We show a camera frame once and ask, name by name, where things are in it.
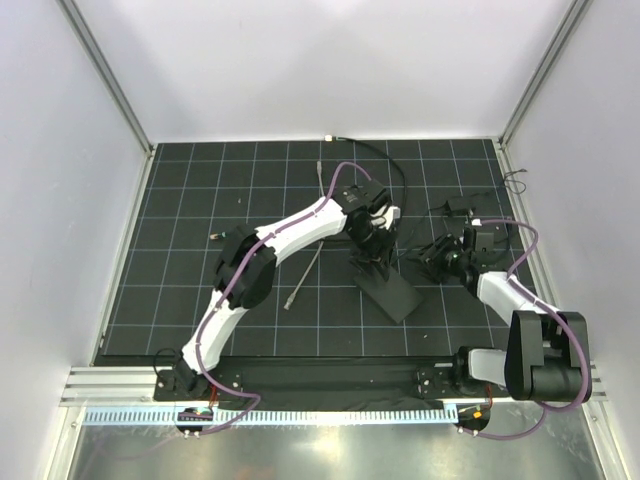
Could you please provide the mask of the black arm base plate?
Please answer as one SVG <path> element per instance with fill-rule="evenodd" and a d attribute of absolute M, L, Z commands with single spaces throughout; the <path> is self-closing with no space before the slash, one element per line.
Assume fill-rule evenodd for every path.
<path fill-rule="evenodd" d="M 347 410 L 418 402 L 504 397 L 505 389 L 471 377 L 466 360 L 453 356 L 224 357 L 210 375 L 178 361 L 157 374 L 156 401 L 204 401 L 213 392 L 224 403 L 240 398 L 223 391 L 256 392 L 267 409 Z"/>

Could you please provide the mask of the black network switch box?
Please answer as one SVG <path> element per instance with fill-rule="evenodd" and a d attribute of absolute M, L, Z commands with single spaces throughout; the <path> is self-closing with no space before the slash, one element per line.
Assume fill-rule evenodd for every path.
<path fill-rule="evenodd" d="M 424 301 L 418 290 L 395 269 L 383 277 L 376 269 L 358 273 L 355 284 L 396 324 L 402 323 Z"/>

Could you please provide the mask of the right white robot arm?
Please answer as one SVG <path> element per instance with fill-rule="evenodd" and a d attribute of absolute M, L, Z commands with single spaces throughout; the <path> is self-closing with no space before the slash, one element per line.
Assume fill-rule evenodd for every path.
<path fill-rule="evenodd" d="M 452 388 L 473 396 L 496 385 L 520 401 L 567 409 L 592 393 L 588 330 L 577 312 L 543 301 L 518 279 L 521 255 L 506 270 L 495 269 L 497 219 L 476 219 L 459 236 L 445 233 L 418 250 L 424 275 L 444 283 L 455 278 L 472 297 L 492 309 L 508 326 L 505 349 L 468 347 L 456 354 Z"/>

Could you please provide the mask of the black ethernet cable silver plug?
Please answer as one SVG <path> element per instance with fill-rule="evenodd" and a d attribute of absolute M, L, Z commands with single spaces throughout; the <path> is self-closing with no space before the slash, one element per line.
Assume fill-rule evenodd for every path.
<path fill-rule="evenodd" d="M 349 137 L 341 137 L 341 136 L 334 136 L 334 135 L 330 135 L 327 134 L 324 136 L 323 140 L 325 142 L 349 142 L 351 144 L 353 144 L 354 146 L 359 146 L 371 153 L 373 153 L 374 155 L 377 155 L 380 158 L 384 158 L 387 162 L 390 168 L 393 168 L 399 175 L 400 178 L 402 180 L 402 198 L 401 198 L 401 204 L 400 204 L 400 217 L 399 217 L 399 221 L 402 221 L 404 219 L 404 214 L 405 214 L 405 210 L 406 210 L 406 205 L 407 205 L 407 200 L 408 200 L 408 184 L 407 184 L 407 176 L 405 174 L 405 171 L 403 170 L 403 168 L 397 163 L 397 161 L 395 159 L 393 159 L 386 151 L 383 151 L 379 148 L 377 148 L 376 146 L 372 145 L 371 143 L 368 143 L 366 141 L 362 141 L 362 140 L 357 140 L 357 139 L 353 139 L 353 138 L 349 138 Z"/>

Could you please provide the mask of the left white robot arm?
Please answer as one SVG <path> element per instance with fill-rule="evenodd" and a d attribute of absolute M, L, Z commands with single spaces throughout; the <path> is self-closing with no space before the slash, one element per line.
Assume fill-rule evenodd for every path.
<path fill-rule="evenodd" d="M 329 188 L 310 206 L 269 225 L 237 226 L 214 263 L 209 305 L 194 335 L 175 354 L 177 389 L 190 400 L 208 395 L 209 374 L 240 319 L 272 291 L 284 260 L 328 237 L 346 234 L 356 251 L 387 277 L 386 261 L 397 237 L 402 208 L 376 180 Z"/>

